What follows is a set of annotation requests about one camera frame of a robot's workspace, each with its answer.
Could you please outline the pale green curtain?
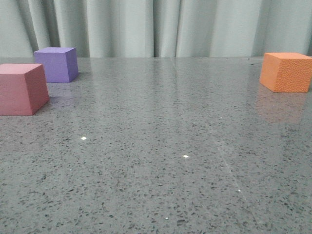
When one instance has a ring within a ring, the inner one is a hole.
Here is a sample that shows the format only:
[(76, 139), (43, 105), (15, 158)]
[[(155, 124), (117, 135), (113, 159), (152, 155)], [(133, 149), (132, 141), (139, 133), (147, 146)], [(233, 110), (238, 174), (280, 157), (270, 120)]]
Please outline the pale green curtain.
[(75, 47), (79, 57), (312, 53), (309, 0), (3, 0), (0, 55)]

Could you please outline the pink foam cube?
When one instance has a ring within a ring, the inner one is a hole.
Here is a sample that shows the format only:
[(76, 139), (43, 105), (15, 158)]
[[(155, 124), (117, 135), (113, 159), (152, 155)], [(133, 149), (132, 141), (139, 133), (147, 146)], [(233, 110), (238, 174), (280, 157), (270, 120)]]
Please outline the pink foam cube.
[(1, 116), (32, 116), (48, 101), (42, 64), (0, 65)]

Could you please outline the purple foam cube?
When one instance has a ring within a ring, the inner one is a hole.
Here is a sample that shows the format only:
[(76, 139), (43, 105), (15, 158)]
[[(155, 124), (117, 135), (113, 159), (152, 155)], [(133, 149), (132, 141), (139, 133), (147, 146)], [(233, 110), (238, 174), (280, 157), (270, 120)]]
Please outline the purple foam cube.
[(78, 76), (74, 47), (46, 47), (34, 52), (35, 62), (44, 66), (48, 83), (70, 83)]

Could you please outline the orange foam cube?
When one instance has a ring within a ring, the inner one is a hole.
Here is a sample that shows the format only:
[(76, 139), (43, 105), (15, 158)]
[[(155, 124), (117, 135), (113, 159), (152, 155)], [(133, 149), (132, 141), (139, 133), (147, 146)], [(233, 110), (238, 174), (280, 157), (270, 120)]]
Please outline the orange foam cube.
[(312, 79), (312, 58), (295, 52), (265, 53), (260, 84), (273, 92), (306, 93)]

